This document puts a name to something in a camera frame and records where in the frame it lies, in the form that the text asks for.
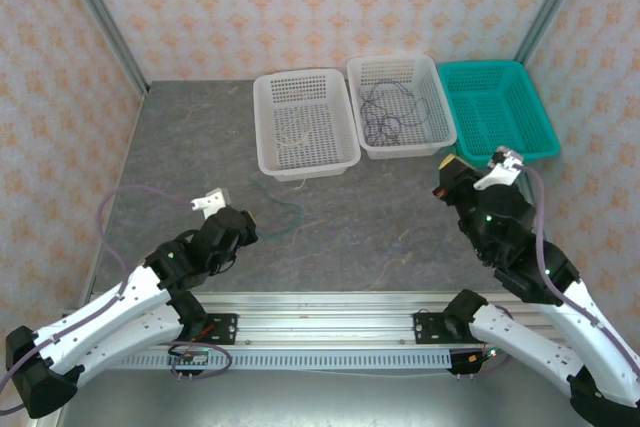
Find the white perforated plastic basket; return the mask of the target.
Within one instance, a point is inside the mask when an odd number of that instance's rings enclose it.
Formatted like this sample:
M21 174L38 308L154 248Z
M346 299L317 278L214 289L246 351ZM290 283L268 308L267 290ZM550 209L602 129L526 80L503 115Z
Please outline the white perforated plastic basket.
M432 156L455 144L451 108L431 57L353 58L347 80L359 143L370 159Z
M253 83L260 171L279 182L341 175L361 159L343 74L307 69Z

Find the aluminium frame post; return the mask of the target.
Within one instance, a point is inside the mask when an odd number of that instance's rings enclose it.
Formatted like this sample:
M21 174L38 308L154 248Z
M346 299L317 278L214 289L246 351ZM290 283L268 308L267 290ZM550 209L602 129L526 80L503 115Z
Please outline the aluminium frame post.
M538 13L515 54L514 61L525 65L532 58L563 2L564 0L544 0L542 2Z
M149 83L109 11L107 3L105 0L83 0L83 2L93 15L106 41L118 58L130 83L142 97L145 97L149 92Z

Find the teal perforated plastic basket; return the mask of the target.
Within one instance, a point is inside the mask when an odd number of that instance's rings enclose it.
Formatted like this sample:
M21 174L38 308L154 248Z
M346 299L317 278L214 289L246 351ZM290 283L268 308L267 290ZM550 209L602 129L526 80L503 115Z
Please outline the teal perforated plastic basket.
M522 64L451 62L438 72L457 130L456 151L466 162L484 168L500 146L526 163L559 154L557 135Z

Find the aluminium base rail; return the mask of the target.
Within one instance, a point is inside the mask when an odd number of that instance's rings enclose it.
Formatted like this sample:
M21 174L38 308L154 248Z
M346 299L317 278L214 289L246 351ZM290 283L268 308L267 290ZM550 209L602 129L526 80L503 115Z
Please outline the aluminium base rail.
M454 292L197 292L207 312L238 316L238 349L409 349L413 315Z

